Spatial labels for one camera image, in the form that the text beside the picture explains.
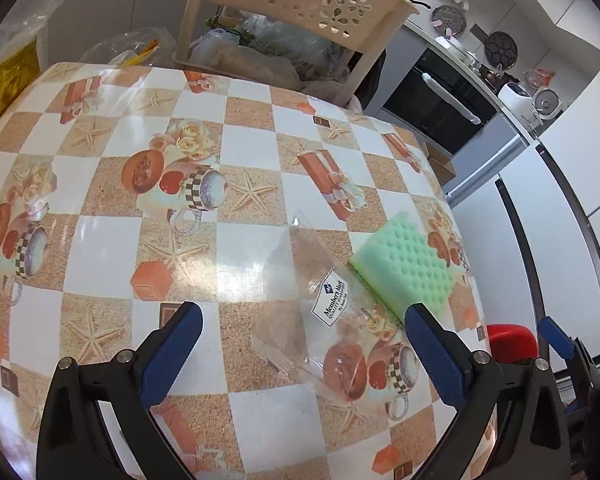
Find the white refrigerator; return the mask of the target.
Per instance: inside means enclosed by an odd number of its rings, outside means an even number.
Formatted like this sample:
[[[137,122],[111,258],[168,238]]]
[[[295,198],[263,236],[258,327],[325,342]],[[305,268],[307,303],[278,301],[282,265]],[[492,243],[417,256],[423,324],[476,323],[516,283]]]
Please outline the white refrigerator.
[[[600,71],[538,136],[449,194],[489,324],[550,316],[600,364]]]

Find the green wavy sponge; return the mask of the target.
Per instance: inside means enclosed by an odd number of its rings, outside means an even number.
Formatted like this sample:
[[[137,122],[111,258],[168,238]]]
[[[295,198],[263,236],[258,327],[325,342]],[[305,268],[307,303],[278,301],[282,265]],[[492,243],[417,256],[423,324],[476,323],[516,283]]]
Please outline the green wavy sponge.
[[[350,267],[398,320],[412,304],[423,304],[438,318],[454,285],[446,260],[405,212],[370,236]]]

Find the clear plastic wrapper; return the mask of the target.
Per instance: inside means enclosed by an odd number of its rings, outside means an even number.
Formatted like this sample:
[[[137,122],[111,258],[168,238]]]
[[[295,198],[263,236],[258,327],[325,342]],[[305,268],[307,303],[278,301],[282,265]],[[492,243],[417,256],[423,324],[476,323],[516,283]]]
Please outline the clear plastic wrapper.
[[[291,264],[274,255],[266,278],[294,279],[297,296],[279,301],[254,326],[262,360],[305,382],[337,406],[403,417],[419,362],[399,322],[328,250],[304,214],[289,228]]]

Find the patterned tablecloth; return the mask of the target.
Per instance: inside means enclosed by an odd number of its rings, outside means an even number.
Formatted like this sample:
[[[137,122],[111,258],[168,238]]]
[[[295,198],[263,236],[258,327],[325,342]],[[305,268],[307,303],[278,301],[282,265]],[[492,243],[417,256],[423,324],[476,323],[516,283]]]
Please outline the patterned tablecloth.
[[[201,479],[406,479],[453,417],[400,335],[377,416],[252,350],[262,314],[302,337],[309,282],[395,214],[448,257],[442,322],[482,347],[460,230],[405,129],[289,90],[165,68],[59,63],[0,118],[0,448],[35,475],[58,361],[136,348],[183,301],[204,329],[155,419]]]

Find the cardboard box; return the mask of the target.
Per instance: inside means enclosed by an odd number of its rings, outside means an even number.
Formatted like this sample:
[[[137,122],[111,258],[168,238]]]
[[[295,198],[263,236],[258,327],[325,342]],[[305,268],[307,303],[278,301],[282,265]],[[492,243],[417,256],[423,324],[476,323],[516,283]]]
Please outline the cardboard box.
[[[422,149],[441,186],[445,186],[456,177],[452,158],[445,154],[444,151],[441,151],[440,148],[428,142],[422,144]]]

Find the white rice cooker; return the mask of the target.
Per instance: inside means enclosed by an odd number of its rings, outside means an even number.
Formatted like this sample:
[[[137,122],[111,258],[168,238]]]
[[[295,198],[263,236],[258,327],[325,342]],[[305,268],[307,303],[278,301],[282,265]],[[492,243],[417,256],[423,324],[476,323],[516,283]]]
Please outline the white rice cooker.
[[[506,82],[498,92],[498,99],[519,120],[536,116],[532,97],[519,82]]]

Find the black built-in oven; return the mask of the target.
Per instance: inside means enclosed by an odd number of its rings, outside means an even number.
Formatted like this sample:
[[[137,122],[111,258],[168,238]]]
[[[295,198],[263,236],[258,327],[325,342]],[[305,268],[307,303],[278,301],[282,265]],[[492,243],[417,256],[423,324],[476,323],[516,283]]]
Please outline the black built-in oven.
[[[427,48],[382,107],[456,154],[496,108],[461,72]]]

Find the gold foil bag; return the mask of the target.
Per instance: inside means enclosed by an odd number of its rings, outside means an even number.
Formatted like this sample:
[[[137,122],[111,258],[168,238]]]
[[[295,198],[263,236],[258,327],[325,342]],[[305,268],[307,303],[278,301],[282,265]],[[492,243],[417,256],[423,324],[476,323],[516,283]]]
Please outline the gold foil bag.
[[[20,49],[0,64],[0,117],[25,88],[40,76],[36,41]]]

